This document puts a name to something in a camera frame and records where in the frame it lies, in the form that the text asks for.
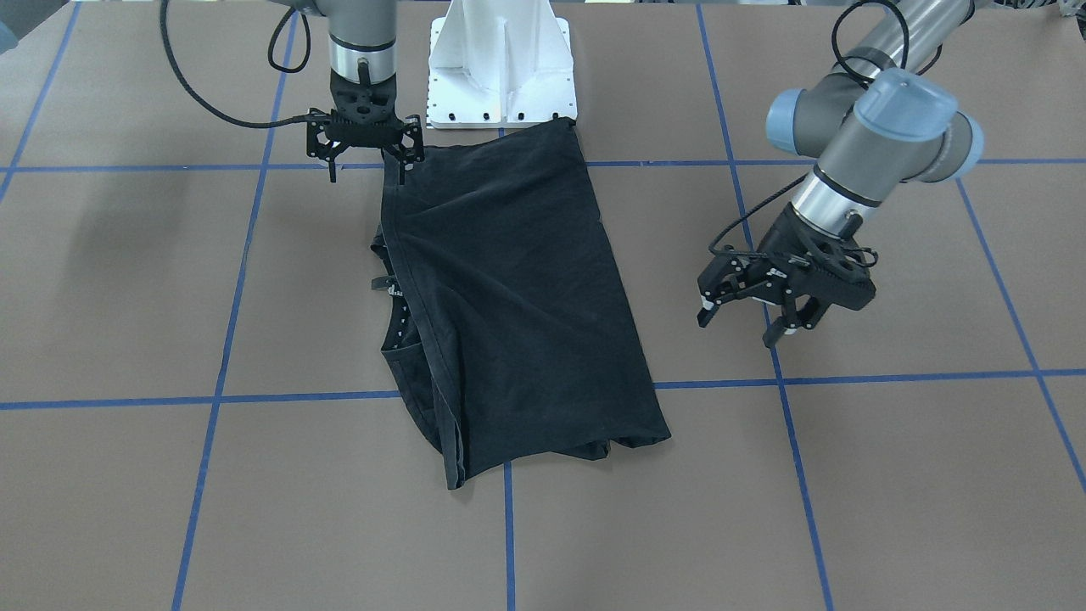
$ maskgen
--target black shorts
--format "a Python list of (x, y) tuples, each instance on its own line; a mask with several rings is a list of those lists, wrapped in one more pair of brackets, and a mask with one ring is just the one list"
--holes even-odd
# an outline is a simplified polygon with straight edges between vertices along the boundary
[(381, 348), (450, 489), (512, 459), (671, 436), (573, 122), (387, 160)]

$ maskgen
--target blue tape line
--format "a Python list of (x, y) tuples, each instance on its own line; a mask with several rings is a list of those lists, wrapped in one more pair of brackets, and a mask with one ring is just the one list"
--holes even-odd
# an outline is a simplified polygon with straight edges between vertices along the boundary
[[(812, 165), (810, 158), (674, 158), (674, 160), (601, 160), (585, 162), (590, 167), (681, 167), (681, 166), (723, 166), (723, 165)], [(977, 163), (989, 165), (1066, 165), (1086, 163), (1086, 158), (982, 158)], [(263, 167), (257, 163), (244, 164), (190, 164), (190, 165), (38, 165), (38, 166), (5, 166), (0, 171), (23, 173), (91, 173), (91, 171), (255, 171)], [(317, 163), (269, 163), (268, 169), (327, 169), (326, 165)], [(343, 169), (383, 169), (380, 163), (343, 163), (337, 167)]]
[(34, 110), (30, 111), (30, 116), (26, 120), (26, 127), (23, 128), (23, 136), (18, 139), (18, 145), (15, 147), (15, 154), (11, 157), (11, 163), (8, 164), (9, 171), (4, 175), (3, 182), (0, 182), (0, 202), (3, 201), (3, 196), (8, 193), (8, 188), (11, 186), (11, 180), (14, 177), (13, 169), (18, 166), (20, 160), (23, 158), (23, 151), (26, 150), (26, 143), (30, 140), (30, 132), (34, 131), (34, 125), (38, 122), (38, 115), (41, 114), (41, 106), (46, 103), (46, 96), (49, 94), (49, 89), (53, 86), (53, 79), (56, 78), (56, 71), (61, 67), (61, 61), (64, 59), (64, 51), (67, 50), (68, 42), (72, 40), (72, 33), (75, 31), (75, 21), (79, 17), (79, 10), (83, 8), (81, 4), (76, 4), (72, 9), (72, 16), (68, 17), (67, 27), (64, 29), (64, 37), (61, 38), (61, 46), (56, 49), (56, 56), (53, 58), (53, 63), (49, 66), (49, 75), (46, 77), (46, 82), (41, 86), (41, 91), (38, 92), (38, 99), (34, 102)]
[(825, 378), (786, 378), (785, 386), (817, 386), (824, 384), (886, 384), (894, 382), (945, 382), (956, 380), (1007, 380), (1014, 378), (1034, 378), (1032, 371), (990, 371), (960, 373), (919, 373), (919, 374), (880, 374), (880, 375), (833, 375)]
[[(723, 100), (720, 97), (720, 88), (717, 85), (717, 72), (712, 63), (712, 51), (709, 48), (709, 36), (705, 29), (705, 16), (702, 13), (702, 5), (698, 4), (697, 9), (697, 25), (702, 30), (702, 46), (705, 49), (705, 61), (709, 67), (709, 78), (712, 81), (712, 93), (717, 100), (717, 114), (720, 118), (720, 129), (724, 136), (724, 150), (728, 153), (729, 168), (732, 174), (732, 184), (735, 188), (735, 202), (738, 204), (740, 215), (746, 214), (746, 205), (743, 203), (743, 188), (740, 184), (738, 170), (735, 165), (735, 155), (732, 152), (731, 137), (728, 130), (728, 117), (724, 114)], [(750, 237), (750, 226), (746, 220), (743, 221), (743, 234), (747, 240), (747, 244), (753, 249), (754, 240)], [(766, 319), (766, 328), (770, 326), (769, 320), (769, 308), (762, 305), (762, 316)], [(822, 545), (819, 542), (818, 536), (818, 525), (815, 522), (815, 511), (811, 507), (810, 496), (807, 492), (807, 476), (804, 472), (803, 457), (799, 454), (799, 444), (796, 442), (795, 428), (792, 424), (792, 409), (788, 406), (788, 395), (784, 386), (784, 377), (781, 373), (781, 362), (776, 354), (775, 348), (770, 349), (770, 357), (773, 360), (773, 375), (776, 383), (778, 393), (781, 398), (781, 409), (784, 412), (784, 422), (788, 432), (788, 443), (792, 446), (792, 460), (796, 466), (796, 478), (799, 481), (799, 494), (804, 502), (804, 512), (807, 515), (807, 530), (810, 534), (811, 548), (815, 552), (815, 562), (818, 568), (819, 582), (822, 585), (822, 598), (825, 602), (826, 611), (833, 610), (833, 595), (830, 591), (830, 580), (825, 571), (825, 561), (822, 558)]]
[(1045, 377), (1041, 374), (1040, 367), (1037, 365), (1037, 358), (1033, 353), (1033, 347), (1030, 346), (1030, 340), (1025, 336), (1025, 330), (1022, 328), (1022, 321), (1019, 320), (1018, 311), (1014, 309), (1014, 303), (1011, 301), (1010, 291), (1007, 290), (1007, 284), (1003, 282), (1003, 276), (999, 272), (999, 266), (996, 265), (996, 257), (992, 254), (992, 247), (988, 246), (988, 240), (984, 237), (984, 230), (981, 228), (981, 220), (976, 216), (976, 211), (973, 208), (973, 202), (969, 199), (969, 193), (965, 192), (965, 183), (962, 182), (961, 178), (956, 178), (955, 182), (958, 183), (958, 192), (961, 193), (961, 200), (965, 204), (965, 211), (969, 212), (969, 219), (973, 222), (973, 230), (976, 231), (976, 237), (981, 241), (981, 247), (984, 249), (984, 256), (988, 259), (988, 266), (992, 267), (992, 273), (996, 277), (996, 283), (999, 285), (999, 292), (1003, 296), (1003, 303), (1007, 304), (1007, 311), (1011, 316), (1011, 321), (1014, 323), (1014, 330), (1018, 332), (1019, 340), (1022, 341), (1022, 348), (1025, 351), (1026, 358), (1030, 359), (1030, 366), (1033, 368), (1033, 373), (1037, 378), (1037, 385), (1040, 387), (1040, 394), (1045, 397), (1045, 404), (1048, 406), (1048, 412), (1052, 417), (1052, 422), (1056, 424), (1056, 430), (1060, 433), (1060, 438), (1063, 441), (1063, 448), (1068, 453), (1068, 458), (1071, 460), (1071, 466), (1075, 470), (1075, 474), (1078, 476), (1078, 484), (1082, 486), (1083, 493), (1086, 493), (1086, 473), (1083, 472), (1083, 466), (1078, 461), (1078, 455), (1075, 454), (1074, 445), (1071, 443), (1071, 437), (1068, 435), (1066, 429), (1063, 427), (1063, 419), (1060, 418), (1060, 412), (1056, 408), (1056, 403), (1052, 400), (1051, 394), (1048, 392), (1048, 384), (1045, 382)]
[(813, 158), (745, 158), (735, 165), (815, 165)]
[(67, 399), (60, 402), (0, 403), (0, 412), (17, 410), (63, 410), (81, 408), (132, 408), (144, 406), (199, 406), (215, 402), (214, 397), (150, 397), (139, 399)]
[(197, 522), (200, 519), (200, 505), (203, 502), (204, 484), (207, 482), (207, 464), (211, 462), (211, 447), (215, 441), (215, 427), (218, 424), (218, 404), (212, 404), (207, 416), (207, 431), (204, 433), (203, 451), (200, 455), (200, 471), (197, 473), (197, 487), (192, 493), (192, 508), (189, 510), (189, 523), (185, 530), (185, 546), (181, 548), (181, 564), (177, 570), (177, 583), (174, 585), (172, 611), (180, 611), (181, 599), (185, 597), (185, 580), (189, 574), (189, 560), (192, 558), (192, 542), (197, 538)]
[[(717, 84), (717, 68), (712, 63), (712, 50), (709, 48), (709, 34), (705, 29), (705, 15), (702, 14), (702, 5), (695, 7), (697, 10), (697, 27), (702, 31), (702, 48), (705, 50), (705, 63), (709, 68), (709, 81), (712, 84), (712, 97), (717, 102), (717, 118), (720, 120), (720, 133), (724, 138), (724, 153), (728, 155), (728, 168), (732, 173), (732, 188), (735, 189), (735, 202), (740, 207), (740, 216), (746, 214), (746, 205), (743, 203), (743, 190), (740, 188), (740, 174), (735, 168), (735, 154), (732, 152), (732, 138), (728, 131), (728, 117), (724, 114), (724, 101), (720, 96), (720, 86)], [(754, 238), (750, 237), (750, 225), (743, 221), (743, 237), (746, 238), (747, 245), (754, 249)]]
[(224, 395), (222, 404), (286, 404), (295, 402), (349, 402), (356, 399), (396, 399), (396, 391), (357, 391), (354, 393), (291, 393), (287, 395)]
[[(1040, 370), (1045, 378), (1086, 378), (1086, 369), (1052, 369)], [(918, 374), (880, 374), (880, 375), (841, 375), (824, 378), (785, 378), (781, 383), (785, 386), (817, 386), (834, 384), (885, 384), (912, 382), (944, 382), (960, 380), (1010, 380), (1035, 378), (1032, 371), (990, 371), (990, 372), (958, 372), (958, 373), (918, 373)], [(698, 389), (746, 389), (775, 386), (776, 380), (695, 380), (678, 382), (657, 382), (657, 391), (679, 391)], [(77, 408), (125, 408), (125, 407), (168, 407), (200, 406), (218, 402), (227, 404), (281, 404), (300, 402), (350, 402), (367, 399), (396, 399), (397, 391), (354, 391), (342, 393), (286, 393), (269, 395), (224, 395), (222, 397), (139, 397), (131, 399), (62, 399), (55, 402), (0, 402), (0, 411), (17, 410), (55, 410)]]
[(261, 165), (252, 164), (193, 164), (193, 165), (55, 165), (14, 167), (12, 171), (25, 174), (93, 174), (124, 171), (236, 171), (256, 170)]
[(517, 559), (514, 547), (513, 464), (506, 462), (505, 474), (505, 609), (517, 611)]
[(750, 386), (776, 386), (775, 380), (694, 380), (689, 382), (657, 382), (653, 386), (657, 391), (674, 391), (677, 389), (744, 389)]
[[(291, 16), (290, 33), (287, 36), (287, 48), (283, 49), (282, 62), (286, 64), (290, 59), (291, 50), (294, 47), (294, 35), (298, 31), (298, 13)], [(279, 107), (282, 104), (282, 93), (287, 86), (287, 73), (279, 75), (279, 85), (276, 88), (275, 103), (272, 105), (272, 120), (279, 116)], [(249, 247), (253, 242), (253, 232), (256, 227), (256, 217), (261, 209), (261, 200), (264, 196), (264, 182), (267, 178), (268, 163), (272, 160), (272, 147), (275, 144), (275, 129), (267, 130), (267, 139), (264, 142), (264, 156), (261, 160), (261, 174), (256, 179), (256, 192), (253, 195), (253, 206), (249, 214), (249, 226), (245, 229), (245, 244), (241, 251), (241, 264), (238, 267), (238, 281), (233, 289), (233, 302), (230, 305), (230, 320), (226, 328), (226, 340), (223, 342), (223, 365), (219, 368), (218, 378), (215, 382), (216, 402), (212, 404), (211, 415), (207, 418), (207, 433), (204, 436), (203, 456), (200, 459), (200, 472), (197, 474), (195, 491), (192, 495), (192, 510), (189, 513), (189, 525), (185, 532), (185, 546), (181, 549), (181, 562), (177, 570), (177, 584), (174, 587), (174, 601), (172, 611), (180, 611), (181, 601), (185, 598), (185, 582), (188, 578), (189, 560), (192, 557), (192, 543), (195, 539), (197, 524), (200, 521), (200, 505), (203, 501), (203, 489), (207, 481), (207, 466), (211, 461), (212, 446), (215, 443), (215, 427), (218, 423), (218, 410), (223, 390), (226, 386), (227, 369), (230, 365), (230, 353), (233, 348), (233, 333), (238, 324), (238, 311), (241, 308), (241, 294), (245, 288), (245, 271), (249, 265)]]
[[(766, 321), (769, 322), (769, 310), (766, 309)], [(830, 576), (825, 570), (825, 557), (822, 555), (822, 542), (818, 535), (818, 523), (815, 521), (815, 508), (811, 505), (810, 491), (807, 488), (807, 473), (804, 470), (803, 455), (799, 453), (799, 441), (796, 438), (796, 427), (792, 420), (792, 406), (788, 403), (787, 389), (781, 373), (781, 360), (776, 348), (770, 349), (773, 359), (773, 373), (778, 380), (778, 394), (781, 397), (781, 410), (784, 413), (784, 427), (788, 432), (788, 445), (792, 447), (792, 461), (796, 468), (796, 480), (799, 481), (799, 497), (804, 504), (804, 514), (807, 517), (807, 532), (815, 552), (815, 564), (818, 568), (818, 580), (822, 586), (822, 601), (826, 611), (833, 611), (833, 593), (830, 590)]]
[(1046, 378), (1086, 375), (1086, 370), (1040, 370), (1040, 375)]

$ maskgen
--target black cable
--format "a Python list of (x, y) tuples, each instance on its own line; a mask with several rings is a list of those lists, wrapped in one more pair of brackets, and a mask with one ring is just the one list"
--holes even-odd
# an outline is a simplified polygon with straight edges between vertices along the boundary
[(282, 34), (282, 28), (286, 27), (287, 22), (290, 21), (290, 15), (293, 15), (296, 9), (288, 9), (287, 14), (279, 20), (279, 25), (275, 26), (275, 30), (272, 33), (272, 40), (268, 42), (268, 65), (278, 69), (279, 72), (286, 72), (287, 74), (298, 74), (305, 69), (306, 64), (310, 63), (310, 51), (313, 50), (313, 36), (310, 34), (310, 20), (305, 16), (305, 13), (299, 13), (302, 15), (302, 27), (305, 28), (305, 56), (302, 58), (302, 63), (298, 64), (295, 67), (287, 67), (280, 65), (275, 61), (275, 46), (279, 42), (279, 35)]
[(845, 9), (845, 11), (841, 13), (841, 16), (837, 17), (836, 23), (833, 24), (833, 31), (830, 34), (830, 46), (833, 48), (833, 58), (837, 61), (837, 64), (842, 67), (842, 69), (844, 69), (848, 76), (853, 78), (853, 80), (867, 88), (868, 85), (874, 82), (874, 78), (863, 76), (853, 69), (853, 67), (848, 65), (848, 61), (846, 61), (844, 55), (842, 55), (841, 47), (837, 44), (837, 30), (841, 29), (842, 22), (845, 21), (845, 17), (847, 17), (849, 13), (860, 7), (863, 7), (864, 4), (879, 4), (881, 7), (885, 7), (891, 13), (894, 13), (895, 17), (897, 17), (897, 23), (901, 26), (901, 36), (905, 39), (905, 43), (901, 47), (901, 65), (898, 66), (901, 69), (906, 69), (906, 65), (909, 62), (909, 23), (906, 21), (905, 15), (901, 14), (901, 10), (889, 0), (859, 0), (859, 2), (856, 2)]
[(917, 72), (917, 76), (920, 76), (921, 74), (924, 74), (925, 72), (931, 69), (932, 66), (935, 65), (935, 62), (939, 61), (940, 56), (943, 56), (943, 44), (939, 44), (938, 47), (935, 48), (935, 54), (932, 55), (932, 61), (927, 62), (927, 64), (924, 65), (924, 67), (920, 68), (920, 71)]
[[(845, 251), (845, 256), (849, 257), (853, 263), (856, 263), (860, 267), (874, 267), (879, 264), (879, 253), (869, 246), (863, 247), (842, 247)], [(871, 260), (868, 260), (867, 254), (871, 255)]]
[(709, 252), (711, 252), (715, 255), (730, 253), (731, 252), (730, 250), (718, 250), (717, 249), (717, 244), (720, 243), (720, 240), (724, 239), (724, 236), (727, 236), (729, 231), (731, 231), (732, 229), (734, 229), (735, 227), (737, 227), (740, 225), (740, 222), (742, 222), (742, 221), (746, 220), (747, 218), (754, 216), (754, 214), (756, 212), (758, 212), (762, 207), (766, 207), (767, 205), (769, 205), (776, 198), (779, 198), (779, 196), (783, 195), (784, 193), (791, 191), (799, 182), (803, 182), (804, 178), (806, 178), (806, 177), (807, 177), (807, 175), (804, 174), (803, 176), (800, 176), (800, 177), (796, 178), (795, 180), (788, 182), (784, 187), (781, 187), (781, 190), (779, 190), (775, 193), (773, 193), (773, 194), (769, 195), (768, 198), (763, 199), (761, 201), (761, 203), (759, 203), (758, 205), (752, 207), (749, 212), (747, 212), (743, 216), (740, 216), (737, 219), (735, 219), (730, 225), (728, 225), (727, 227), (724, 227), (724, 230), (722, 230), (719, 233), (717, 233), (717, 237), (712, 238), (712, 241), (709, 242)]
[(162, 0), (162, 4), (159, 7), (159, 29), (162, 33), (162, 46), (166, 50), (166, 59), (169, 61), (169, 67), (174, 71), (174, 76), (177, 77), (177, 81), (181, 84), (185, 92), (192, 97), (200, 105), (202, 105), (207, 112), (214, 114), (215, 116), (222, 118), (223, 120), (237, 125), (239, 127), (248, 127), (250, 129), (270, 129), (273, 127), (281, 127), (283, 125), (291, 125), (293, 123), (305, 123), (306, 118), (304, 114), (291, 116), (289, 118), (281, 118), (279, 120), (273, 120), (270, 123), (253, 123), (251, 120), (241, 120), (240, 118), (235, 118), (225, 112), (216, 109), (215, 106), (207, 103), (206, 100), (197, 93), (189, 81), (181, 74), (181, 68), (177, 65), (177, 59), (174, 56), (174, 48), (169, 43), (169, 33), (166, 28), (166, 11), (169, 9), (169, 0)]

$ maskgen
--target blue joint cap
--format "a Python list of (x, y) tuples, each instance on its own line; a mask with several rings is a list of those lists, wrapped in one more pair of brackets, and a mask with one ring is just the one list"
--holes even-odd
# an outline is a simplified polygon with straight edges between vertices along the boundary
[(965, 120), (969, 120), (969, 128), (973, 131), (973, 141), (969, 144), (969, 154), (965, 155), (965, 161), (957, 171), (947, 177), (947, 180), (964, 176), (976, 165), (977, 161), (981, 161), (981, 154), (984, 152), (984, 129), (981, 129), (981, 124), (965, 113), (961, 113), (961, 115), (965, 117)]
[(799, 102), (799, 94), (803, 89), (788, 89), (781, 92), (769, 106), (769, 114), (766, 115), (766, 138), (769, 143), (784, 152), (799, 154), (796, 152), (796, 104)]
[(884, 69), (853, 106), (868, 129), (905, 142), (924, 142), (946, 131), (958, 100), (923, 76)]
[(0, 53), (10, 51), (18, 44), (18, 38), (3, 22), (0, 22)]

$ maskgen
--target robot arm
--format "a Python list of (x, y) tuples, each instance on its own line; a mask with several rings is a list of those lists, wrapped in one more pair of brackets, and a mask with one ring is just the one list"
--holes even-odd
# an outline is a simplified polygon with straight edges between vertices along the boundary
[[(422, 127), (417, 115), (401, 120), (396, 103), (396, 0), (272, 0), (328, 18), (331, 94), (336, 107), (306, 115), (306, 151), (328, 163), (336, 181), (336, 157), (351, 147), (381, 149), (403, 169), (422, 161)], [(403, 144), (411, 139), (409, 147)]]
[(818, 161), (792, 184), (801, 181), (756, 251), (718, 247), (723, 233), (710, 244), (714, 259), (698, 276), (700, 327), (720, 305), (750, 296), (781, 308), (762, 338), (771, 348), (813, 329), (830, 305), (860, 310), (875, 295), (870, 267), (877, 254), (857, 244), (856, 231), (898, 182), (954, 178), (980, 157), (976, 122), (958, 112), (950, 93), (909, 72), (972, 16), (974, 1), (877, 3), (892, 14), (847, 53), (834, 43), (837, 63), (817, 87), (773, 102), (770, 141)]

